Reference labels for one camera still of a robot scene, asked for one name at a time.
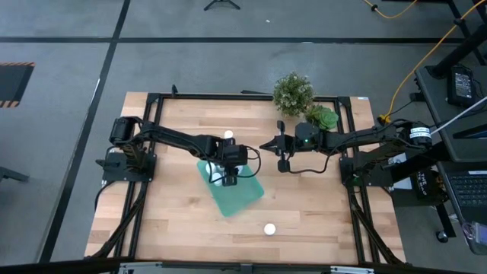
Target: teal towel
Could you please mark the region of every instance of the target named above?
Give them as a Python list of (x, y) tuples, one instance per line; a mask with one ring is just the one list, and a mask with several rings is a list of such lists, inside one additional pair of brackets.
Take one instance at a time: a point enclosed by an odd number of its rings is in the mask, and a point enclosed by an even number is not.
[[(205, 169), (207, 163), (207, 161), (199, 161), (197, 164), (198, 169), (224, 217), (231, 217), (237, 214), (264, 195), (264, 189), (256, 177), (238, 178), (236, 186), (215, 186), (213, 183), (209, 183)], [(253, 171), (250, 167), (247, 165), (243, 166), (240, 175), (252, 174)]]

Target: potted plant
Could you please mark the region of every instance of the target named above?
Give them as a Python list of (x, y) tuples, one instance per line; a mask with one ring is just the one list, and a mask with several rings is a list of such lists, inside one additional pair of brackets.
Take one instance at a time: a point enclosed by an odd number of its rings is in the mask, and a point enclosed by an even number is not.
[(320, 129), (330, 130), (336, 127), (338, 114), (328, 107), (312, 105), (307, 108), (304, 118), (308, 123), (318, 126)]
[(274, 104), (283, 116), (300, 116), (313, 103), (313, 86), (296, 72), (281, 78), (274, 87)]

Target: yellow cable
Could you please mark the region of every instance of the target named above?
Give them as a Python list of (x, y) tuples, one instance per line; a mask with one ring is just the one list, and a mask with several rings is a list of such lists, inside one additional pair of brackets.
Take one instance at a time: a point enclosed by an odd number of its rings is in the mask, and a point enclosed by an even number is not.
[[(371, 7), (374, 7), (374, 4), (370, 3), (368, 0), (363, 0), (365, 3), (367, 3), (368, 5), (370, 5)], [(409, 6), (407, 8), (405, 8), (403, 11), (401, 11), (400, 13), (394, 15), (394, 16), (387, 16), (385, 14), (383, 14), (382, 12), (379, 11), (378, 8), (375, 8), (375, 11), (380, 15), (382, 16), (383, 18), (386, 18), (386, 19), (394, 19), (394, 18), (398, 18), (399, 16), (403, 15), (403, 13), (405, 13), (406, 11), (409, 10), (409, 8), (411, 8), (418, 0), (414, 0), (411, 4), (409, 4)]]
[[(465, 17), (470, 13), (472, 12), (474, 9), (476, 9), (479, 5), (481, 5), (483, 2), (485, 2), (487, 0), (481, 0), (480, 2), (478, 2), (477, 4), (475, 4), (473, 7), (470, 8), (470, 10), (468, 10), (462, 17), (461, 19), (465, 19)], [(454, 25), (448, 32), (447, 34), (445, 34), (443, 36), (443, 38), (441, 38), (441, 40), (436, 44), (436, 46), (433, 47), (433, 49), (431, 49), (429, 51), (428, 54), (425, 55), (425, 57), (423, 57), (423, 59), (421, 59), (421, 61), (419, 61), (419, 63), (412, 69), (412, 71), (404, 78), (404, 80), (401, 82), (401, 84), (399, 85), (399, 87), (396, 89), (396, 92), (394, 93), (393, 95), (393, 99), (391, 100), (390, 102), (390, 107), (389, 107), (389, 111), (387, 112), (386, 115), (379, 115), (379, 118), (382, 119), (385, 123), (390, 123), (390, 118), (389, 118), (389, 115), (390, 113), (393, 112), (393, 106), (394, 106), (394, 101), (396, 100), (396, 96), (397, 94), (399, 93), (400, 89), (403, 87), (404, 83), (406, 83), (406, 81), (411, 77), (412, 74), (414, 74), (414, 71), (416, 69), (418, 69), (418, 67), (441, 45), (441, 43), (443, 43), (443, 41), (455, 30), (455, 28), (457, 28), (456, 25)]]

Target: wooden table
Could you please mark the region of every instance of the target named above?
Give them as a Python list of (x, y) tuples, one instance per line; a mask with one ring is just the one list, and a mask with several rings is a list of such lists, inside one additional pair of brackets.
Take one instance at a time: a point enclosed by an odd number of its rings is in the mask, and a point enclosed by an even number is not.
[[(146, 93), (129, 92), (123, 116), (142, 116)], [(355, 127), (374, 125), (367, 98), (351, 97)], [(332, 104), (323, 104), (333, 109)], [(345, 110), (342, 117), (347, 125)], [(223, 136), (232, 130), (239, 144), (258, 148), (278, 134), (282, 119), (270, 101), (165, 99), (161, 125), (197, 135)], [(286, 133), (294, 134), (298, 119), (284, 119)], [(157, 170), (148, 188), (137, 247), (137, 259), (253, 263), (356, 264), (349, 202), (339, 175), (339, 156), (330, 158), (324, 174), (282, 174), (278, 158), (261, 151), (257, 179), (263, 198), (247, 210), (224, 218), (196, 168), (198, 159), (187, 151), (156, 145)], [(294, 170), (322, 169), (325, 156), (296, 154)], [(250, 161), (256, 169), (256, 161)], [(98, 251), (113, 233), (122, 215), (127, 183), (114, 183), (100, 196), (86, 255)], [(378, 187), (368, 187), (374, 226), (388, 247), (404, 260), (403, 246), (390, 197)], [(264, 225), (277, 232), (265, 236)], [(128, 229), (123, 255), (132, 232)], [(371, 260), (365, 230), (365, 255)]]

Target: gray floor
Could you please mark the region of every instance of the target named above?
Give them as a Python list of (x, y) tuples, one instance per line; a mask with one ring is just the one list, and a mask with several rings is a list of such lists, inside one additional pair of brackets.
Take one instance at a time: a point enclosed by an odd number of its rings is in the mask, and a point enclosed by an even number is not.
[[(235, 11), (209, 1), (132, 1), (123, 37), (442, 37), (450, 29), (448, 7), (420, 4), (397, 21), (385, 21), (359, 0), (302, 2), (236, 0)], [(41, 4), (0, 0), (0, 36), (111, 36), (122, 0)], [(468, 1), (457, 1), (464, 12)], [(406, 3), (380, 3), (388, 14)], [(478, 25), (473, 14), (469, 24)], [(54, 260), (80, 259), (93, 218), (101, 170), (94, 163), (109, 145), (113, 119), (127, 91), (237, 93), (271, 92), (277, 79), (296, 71), (308, 75), (318, 94), (367, 96), (374, 115), (387, 111), (392, 93), (431, 45), (332, 45), (286, 43), (119, 44), (68, 211)], [(453, 48), (441, 47), (434, 64)], [(0, 112), (0, 165), (31, 175), (29, 183), (0, 186), (0, 265), (36, 258), (84, 115), (96, 85), (106, 44), (0, 43), (0, 60), (36, 62), (17, 109)], [(466, 64), (475, 64), (471, 57)], [(416, 90), (408, 81), (396, 105)], [(400, 116), (431, 117), (424, 104), (412, 104)], [(396, 210), (407, 260), (416, 266), (485, 272), (487, 260), (468, 251), (459, 237), (439, 244), (439, 221), (430, 208)]]

